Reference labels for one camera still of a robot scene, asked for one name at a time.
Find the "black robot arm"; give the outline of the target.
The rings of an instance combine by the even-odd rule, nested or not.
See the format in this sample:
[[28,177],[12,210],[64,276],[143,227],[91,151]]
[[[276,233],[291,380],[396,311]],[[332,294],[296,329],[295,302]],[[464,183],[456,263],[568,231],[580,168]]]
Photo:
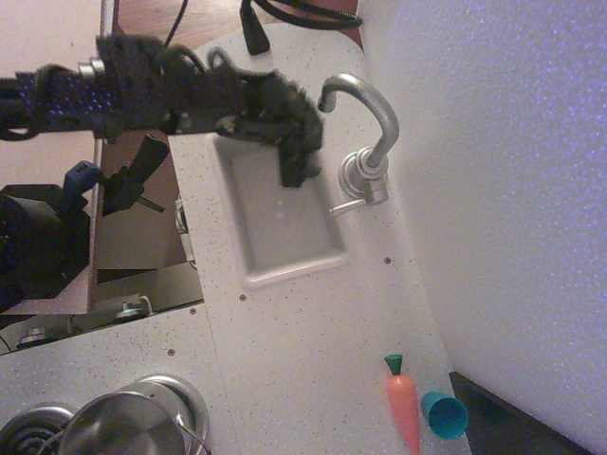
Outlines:
[[110,142],[132,131],[216,133],[278,152],[281,184],[299,188],[321,172],[322,121],[305,91],[278,71],[238,67],[212,48],[205,61],[183,45],[145,35],[96,40],[88,70],[46,64],[1,81],[1,138],[90,131]]

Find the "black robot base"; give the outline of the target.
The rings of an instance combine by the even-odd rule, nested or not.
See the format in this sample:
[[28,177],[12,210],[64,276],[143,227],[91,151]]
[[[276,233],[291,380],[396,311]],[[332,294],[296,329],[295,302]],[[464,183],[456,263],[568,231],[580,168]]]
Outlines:
[[89,265],[87,199],[53,184],[1,190],[1,310],[54,300]]

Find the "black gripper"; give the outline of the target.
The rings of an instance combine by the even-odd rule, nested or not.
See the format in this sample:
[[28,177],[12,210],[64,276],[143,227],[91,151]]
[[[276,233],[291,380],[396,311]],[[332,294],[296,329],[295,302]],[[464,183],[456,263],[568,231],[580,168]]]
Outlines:
[[297,83],[278,71],[237,68],[213,68],[208,77],[213,94],[229,107],[213,125],[217,134],[278,147],[284,188],[300,188],[321,173],[314,152],[322,146],[322,121]]

